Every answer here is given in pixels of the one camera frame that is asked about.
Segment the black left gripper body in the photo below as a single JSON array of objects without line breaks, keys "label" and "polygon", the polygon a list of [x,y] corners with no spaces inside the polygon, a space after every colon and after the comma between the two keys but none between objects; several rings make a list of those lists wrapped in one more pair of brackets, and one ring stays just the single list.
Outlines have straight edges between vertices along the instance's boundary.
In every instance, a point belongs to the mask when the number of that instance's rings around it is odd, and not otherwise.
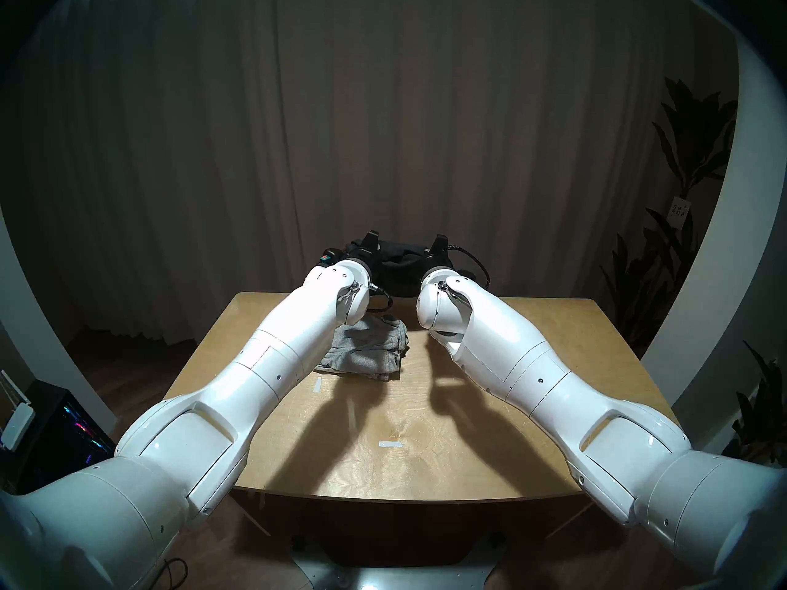
[{"label": "black left gripper body", "polygon": [[347,259],[363,264],[369,276],[378,276],[382,266],[382,256],[378,249],[347,247]]}]

